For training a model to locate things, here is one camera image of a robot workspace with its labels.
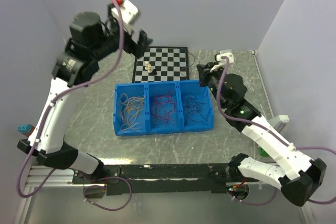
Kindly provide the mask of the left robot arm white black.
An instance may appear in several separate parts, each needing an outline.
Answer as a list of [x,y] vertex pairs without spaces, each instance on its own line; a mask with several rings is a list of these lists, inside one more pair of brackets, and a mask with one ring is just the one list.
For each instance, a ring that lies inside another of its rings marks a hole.
[[29,138],[17,144],[19,150],[35,156],[39,164],[84,172],[92,183],[103,179],[103,162],[65,143],[72,112],[83,89],[94,83],[91,78],[99,71],[100,60],[115,51],[141,58],[152,42],[143,30],[138,41],[132,40],[132,25],[140,11],[129,0],[120,0],[118,5],[108,5],[106,22],[95,12],[74,17],[69,25],[71,37],[52,70],[49,95],[39,121]]

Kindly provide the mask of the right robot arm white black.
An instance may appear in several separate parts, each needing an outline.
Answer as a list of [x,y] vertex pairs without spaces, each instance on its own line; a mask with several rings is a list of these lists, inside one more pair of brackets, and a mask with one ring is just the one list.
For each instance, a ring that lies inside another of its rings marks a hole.
[[302,207],[321,186],[326,163],[301,152],[268,123],[245,99],[247,87],[241,76],[227,74],[225,67],[212,70],[214,66],[213,62],[196,66],[199,85],[209,87],[226,121],[253,140],[276,162],[270,165],[238,154],[229,163],[231,179],[241,181],[247,177],[267,183],[279,189],[292,204]]

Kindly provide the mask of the blue three-compartment plastic bin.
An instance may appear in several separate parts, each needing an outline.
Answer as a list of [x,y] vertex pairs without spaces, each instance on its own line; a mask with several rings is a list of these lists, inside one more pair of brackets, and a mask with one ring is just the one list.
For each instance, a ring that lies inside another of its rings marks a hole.
[[117,136],[211,130],[211,95],[197,80],[117,84],[113,126]]

